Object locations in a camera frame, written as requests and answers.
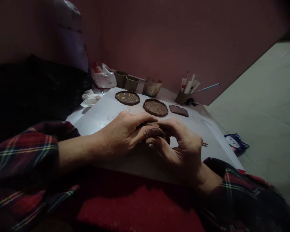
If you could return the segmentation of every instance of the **cup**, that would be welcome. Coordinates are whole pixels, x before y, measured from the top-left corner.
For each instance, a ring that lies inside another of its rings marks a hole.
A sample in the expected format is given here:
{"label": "cup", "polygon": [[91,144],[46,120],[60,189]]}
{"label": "cup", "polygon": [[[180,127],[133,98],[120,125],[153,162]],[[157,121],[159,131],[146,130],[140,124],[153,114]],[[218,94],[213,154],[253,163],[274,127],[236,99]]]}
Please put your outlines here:
{"label": "cup", "polygon": [[128,76],[128,74],[122,71],[116,71],[114,74],[117,82],[117,87],[126,87],[126,77]]}
{"label": "cup", "polygon": [[153,77],[146,77],[143,87],[143,95],[156,98],[159,90],[161,89],[163,82]]}
{"label": "cup", "polygon": [[175,102],[179,105],[183,105],[185,101],[187,101],[188,98],[191,96],[189,94],[184,94],[182,91],[179,91],[177,94],[177,97],[175,99]]}
{"label": "cup", "polygon": [[140,80],[131,76],[127,76],[126,79],[126,90],[135,92]]}

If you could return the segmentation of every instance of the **black fabric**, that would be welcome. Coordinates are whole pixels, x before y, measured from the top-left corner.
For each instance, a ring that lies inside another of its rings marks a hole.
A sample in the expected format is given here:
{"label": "black fabric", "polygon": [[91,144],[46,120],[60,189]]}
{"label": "black fabric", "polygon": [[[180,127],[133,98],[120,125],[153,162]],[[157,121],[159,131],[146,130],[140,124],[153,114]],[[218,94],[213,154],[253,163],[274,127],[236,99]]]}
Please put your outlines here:
{"label": "black fabric", "polygon": [[0,142],[41,121],[64,121],[92,88],[89,73],[34,55],[0,65]]}

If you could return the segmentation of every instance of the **person's right hand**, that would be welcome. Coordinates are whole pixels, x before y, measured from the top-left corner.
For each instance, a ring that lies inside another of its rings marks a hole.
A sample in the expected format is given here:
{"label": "person's right hand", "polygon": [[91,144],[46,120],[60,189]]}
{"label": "person's right hand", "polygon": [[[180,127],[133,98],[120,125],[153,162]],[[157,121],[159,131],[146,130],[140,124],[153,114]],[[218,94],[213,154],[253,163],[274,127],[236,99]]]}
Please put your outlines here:
{"label": "person's right hand", "polygon": [[206,181],[200,173],[202,137],[176,118],[158,121],[157,124],[166,133],[166,137],[174,136],[177,139],[178,147],[171,148],[161,137],[148,138],[146,143],[153,144],[170,168],[183,180],[189,183],[197,181],[197,184]]}

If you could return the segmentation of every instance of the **pink wall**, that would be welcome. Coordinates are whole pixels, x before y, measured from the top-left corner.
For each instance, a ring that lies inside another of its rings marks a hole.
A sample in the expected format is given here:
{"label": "pink wall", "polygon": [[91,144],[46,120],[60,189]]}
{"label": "pink wall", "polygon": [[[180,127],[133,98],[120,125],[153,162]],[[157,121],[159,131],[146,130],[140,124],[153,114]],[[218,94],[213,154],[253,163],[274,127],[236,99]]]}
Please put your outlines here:
{"label": "pink wall", "polygon": [[102,61],[178,91],[187,70],[209,105],[289,28],[279,0],[102,0]]}
{"label": "pink wall", "polygon": [[82,14],[84,41],[90,62],[101,61],[101,15],[98,0],[70,0]]}
{"label": "pink wall", "polygon": [[[89,59],[100,60],[100,17],[96,0],[73,1],[83,17]],[[67,41],[58,32],[53,0],[0,0],[0,64],[19,61],[31,53],[73,65]]]}

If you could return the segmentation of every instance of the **white work surface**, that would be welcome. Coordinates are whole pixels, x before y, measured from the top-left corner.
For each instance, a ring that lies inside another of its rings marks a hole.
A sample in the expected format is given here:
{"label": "white work surface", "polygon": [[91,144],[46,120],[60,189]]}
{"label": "white work surface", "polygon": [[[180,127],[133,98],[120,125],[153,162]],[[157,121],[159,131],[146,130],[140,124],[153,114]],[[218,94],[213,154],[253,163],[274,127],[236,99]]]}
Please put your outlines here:
{"label": "white work surface", "polygon": [[[142,90],[142,86],[143,84],[139,84],[136,91],[137,93]],[[108,90],[108,92],[105,93],[105,96],[103,96],[92,108],[79,108],[71,114],[67,120],[74,124],[81,135],[88,135],[93,134],[105,127],[123,110],[130,113],[145,112],[142,106],[144,101],[149,97],[139,94],[139,104],[134,106],[126,106],[121,104],[114,97],[115,93],[122,90],[123,89],[120,88]],[[172,103],[172,101],[173,98],[175,99],[176,94],[165,88],[162,88],[161,91],[162,94],[158,94],[158,99],[164,102],[169,110],[169,105],[175,104]],[[97,89],[95,89],[94,92],[99,94],[99,90]],[[214,157],[226,161],[232,166],[243,170],[239,160],[235,156],[215,122],[207,113],[204,106],[200,104],[196,107],[190,106],[183,108],[187,109],[189,113],[188,118],[173,114],[169,110],[169,114],[166,117],[158,117],[158,119],[163,120],[172,117],[178,118],[189,129],[194,131],[196,134],[201,135],[203,141],[209,144],[208,147],[202,147],[202,160],[207,157]],[[172,147],[177,146],[175,138],[171,138],[170,145]],[[145,147],[145,145],[138,146],[131,152],[131,154],[118,160],[95,163],[94,165],[132,175],[143,176],[150,179],[178,183],[162,162],[161,158],[151,149]]]}

